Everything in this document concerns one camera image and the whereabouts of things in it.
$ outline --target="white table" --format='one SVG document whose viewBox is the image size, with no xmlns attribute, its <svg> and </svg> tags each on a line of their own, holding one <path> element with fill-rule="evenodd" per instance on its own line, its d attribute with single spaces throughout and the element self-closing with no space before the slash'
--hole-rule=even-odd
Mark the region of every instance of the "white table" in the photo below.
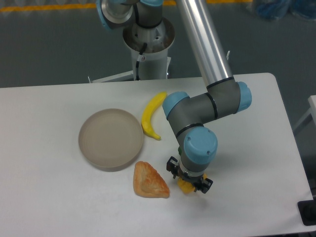
<svg viewBox="0 0 316 237">
<path fill-rule="evenodd" d="M 158 92 L 206 92 L 201 78 L 0 89 L 0 236 L 261 236 L 316 230 L 297 202 L 312 199 L 284 105 L 271 74 L 239 75 L 251 107 L 206 126 L 217 135 L 207 194 L 187 196 L 165 169 L 178 144 L 159 108 L 137 160 L 149 162 L 170 198 L 135 195 L 134 164 L 92 167 L 78 146 L 93 113 L 120 108 L 139 120 Z"/>
</svg>

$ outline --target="yellow banana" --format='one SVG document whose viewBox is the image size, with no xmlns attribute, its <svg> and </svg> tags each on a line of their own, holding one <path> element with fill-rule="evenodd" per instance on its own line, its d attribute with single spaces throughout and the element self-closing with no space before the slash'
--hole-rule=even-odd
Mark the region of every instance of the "yellow banana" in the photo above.
<svg viewBox="0 0 316 237">
<path fill-rule="evenodd" d="M 167 92 L 165 91 L 160 92 L 157 95 L 155 95 L 147 104 L 142 115 L 142 128 L 143 128 L 144 133 L 147 136 L 155 138 L 156 140 L 160 140 L 161 137 L 155 133 L 151 124 L 151 119 L 152 119 L 153 113 L 156 111 L 156 109 L 158 109 L 160 105 L 162 105 L 166 97 L 167 97 Z"/>
<path fill-rule="evenodd" d="M 184 194 L 189 194 L 190 192 L 193 192 L 195 189 L 195 187 L 191 183 L 184 181 L 180 177 L 178 179 L 178 186 Z"/>
</svg>

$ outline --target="plate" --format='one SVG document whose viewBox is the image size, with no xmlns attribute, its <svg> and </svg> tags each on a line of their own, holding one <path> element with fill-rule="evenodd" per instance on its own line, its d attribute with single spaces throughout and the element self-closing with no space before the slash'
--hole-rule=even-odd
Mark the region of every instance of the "plate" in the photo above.
<svg viewBox="0 0 316 237">
<path fill-rule="evenodd" d="M 132 114 L 120 109 L 106 109 L 84 122 L 79 133 L 79 147 L 96 167 L 118 171 L 134 161 L 143 139 L 143 129 Z"/>
</svg>

